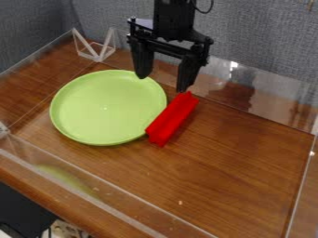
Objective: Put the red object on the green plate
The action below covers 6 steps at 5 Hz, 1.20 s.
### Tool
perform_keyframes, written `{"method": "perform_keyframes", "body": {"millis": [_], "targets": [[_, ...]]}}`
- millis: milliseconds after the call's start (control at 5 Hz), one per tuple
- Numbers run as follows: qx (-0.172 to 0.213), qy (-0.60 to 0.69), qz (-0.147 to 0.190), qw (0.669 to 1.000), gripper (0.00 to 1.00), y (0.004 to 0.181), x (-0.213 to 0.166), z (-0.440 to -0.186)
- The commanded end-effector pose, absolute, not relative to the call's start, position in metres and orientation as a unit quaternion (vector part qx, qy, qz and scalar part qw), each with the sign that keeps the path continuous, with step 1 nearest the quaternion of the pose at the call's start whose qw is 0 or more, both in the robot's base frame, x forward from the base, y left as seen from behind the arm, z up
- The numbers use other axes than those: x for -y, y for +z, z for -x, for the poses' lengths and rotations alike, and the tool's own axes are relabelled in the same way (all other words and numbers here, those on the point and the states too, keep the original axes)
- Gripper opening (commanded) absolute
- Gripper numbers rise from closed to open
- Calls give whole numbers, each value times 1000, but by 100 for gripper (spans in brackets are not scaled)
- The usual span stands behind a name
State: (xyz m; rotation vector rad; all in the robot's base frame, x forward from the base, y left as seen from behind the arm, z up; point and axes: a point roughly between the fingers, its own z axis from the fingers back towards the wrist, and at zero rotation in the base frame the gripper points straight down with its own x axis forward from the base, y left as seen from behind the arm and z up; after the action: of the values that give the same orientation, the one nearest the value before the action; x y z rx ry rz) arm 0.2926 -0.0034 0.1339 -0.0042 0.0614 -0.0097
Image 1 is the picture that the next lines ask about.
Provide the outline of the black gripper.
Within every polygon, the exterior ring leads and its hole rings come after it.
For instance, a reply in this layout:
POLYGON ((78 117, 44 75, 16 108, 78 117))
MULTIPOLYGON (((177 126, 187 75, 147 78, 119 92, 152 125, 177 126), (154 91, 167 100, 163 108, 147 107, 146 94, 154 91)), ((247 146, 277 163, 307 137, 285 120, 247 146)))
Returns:
POLYGON ((194 85, 199 69, 207 63, 213 39, 194 28, 195 13, 201 10, 197 0, 154 0, 151 19, 128 18, 128 43, 132 52, 132 65, 139 79, 150 76, 154 54, 161 53, 181 60, 177 91, 186 92, 194 85))

